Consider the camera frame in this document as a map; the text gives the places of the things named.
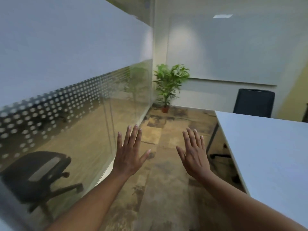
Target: white table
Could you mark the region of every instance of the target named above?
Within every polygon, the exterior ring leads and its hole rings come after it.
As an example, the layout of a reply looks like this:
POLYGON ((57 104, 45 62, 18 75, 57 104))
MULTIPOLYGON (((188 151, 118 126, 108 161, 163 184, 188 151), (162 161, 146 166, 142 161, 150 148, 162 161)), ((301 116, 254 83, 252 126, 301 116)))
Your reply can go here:
POLYGON ((308 228, 308 123, 216 116, 246 192, 308 228))

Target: person's right hand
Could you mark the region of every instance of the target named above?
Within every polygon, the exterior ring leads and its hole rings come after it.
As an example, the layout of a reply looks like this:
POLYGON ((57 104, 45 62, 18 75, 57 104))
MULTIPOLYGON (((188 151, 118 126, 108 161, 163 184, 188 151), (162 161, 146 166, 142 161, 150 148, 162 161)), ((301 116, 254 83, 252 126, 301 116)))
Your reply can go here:
POLYGON ((187 132, 183 131, 183 136, 185 152, 179 146, 176 147, 177 152, 187 173, 199 181, 211 173, 203 136, 200 137, 196 129, 192 132, 190 128, 187 128, 187 132))

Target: chair backrest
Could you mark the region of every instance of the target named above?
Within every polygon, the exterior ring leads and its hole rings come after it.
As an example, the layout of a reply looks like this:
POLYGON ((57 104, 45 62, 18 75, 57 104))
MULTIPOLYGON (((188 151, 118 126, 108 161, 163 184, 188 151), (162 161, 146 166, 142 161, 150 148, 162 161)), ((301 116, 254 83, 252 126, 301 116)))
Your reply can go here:
POLYGON ((275 93, 266 90, 239 89, 233 113, 271 117, 275 93))

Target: plant pot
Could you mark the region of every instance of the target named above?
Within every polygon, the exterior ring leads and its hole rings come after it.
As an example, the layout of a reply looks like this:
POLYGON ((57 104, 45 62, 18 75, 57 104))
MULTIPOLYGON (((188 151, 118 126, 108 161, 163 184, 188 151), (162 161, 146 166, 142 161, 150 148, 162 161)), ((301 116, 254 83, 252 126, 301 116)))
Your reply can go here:
POLYGON ((161 108, 161 111, 162 111, 163 113, 167 113, 168 110, 169 110, 169 106, 166 106, 166 107, 162 107, 162 108, 161 108))

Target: finger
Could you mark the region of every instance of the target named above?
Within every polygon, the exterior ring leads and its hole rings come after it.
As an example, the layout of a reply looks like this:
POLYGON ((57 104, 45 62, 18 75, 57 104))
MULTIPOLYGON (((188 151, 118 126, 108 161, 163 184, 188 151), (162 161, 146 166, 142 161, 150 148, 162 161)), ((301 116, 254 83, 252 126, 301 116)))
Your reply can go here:
POLYGON ((135 144, 134 144, 134 149, 136 149, 137 152, 139 151, 139 148, 140 148, 141 137, 142 137, 142 129, 139 129, 137 137, 136 137, 136 141, 135 141, 135 144))
POLYGON ((180 156, 180 158, 182 160, 182 163, 184 163, 184 161, 185 161, 185 154, 184 154, 183 149, 180 148, 179 146, 176 146, 176 150, 179 153, 179 156, 180 156))
POLYGON ((137 132, 138 132, 138 126, 135 125, 134 128, 133 128, 132 134, 131 134, 131 136, 130 136, 130 138, 129 138, 129 142, 128 142, 128 145, 129 145, 130 147, 133 147, 133 146, 134 146, 137 132))
POLYGON ((124 139, 124 144, 123 144, 123 146, 126 146, 126 145, 128 144, 130 135, 131 135, 131 126, 128 126, 128 127, 127 127, 127 131, 126 131, 126 135, 125 135, 125 139, 124 139))
POLYGON ((200 140, 201 140, 201 147, 202 147, 202 149, 205 151, 205 144, 204 144, 203 135, 201 135, 200 140))
POLYGON ((195 135, 190 128, 187 128, 188 136, 192 147, 197 147, 195 135))
POLYGON ((139 159, 141 165, 143 165, 143 163, 147 160, 147 158, 149 157, 151 153, 151 149, 147 150, 139 159))
POLYGON ((183 137, 184 137, 184 142, 185 142, 186 149, 190 148, 192 145, 190 143, 190 139, 189 139, 189 136, 188 136, 186 131, 183 131, 183 137))
POLYGON ((120 150, 122 148, 122 134, 121 134, 121 132, 118 132, 117 148, 118 148, 118 150, 120 150))
POLYGON ((198 131, 196 129, 193 130, 194 134, 195 134, 195 140, 196 140, 196 144, 199 148, 201 148, 201 139, 200 136, 198 134, 198 131))

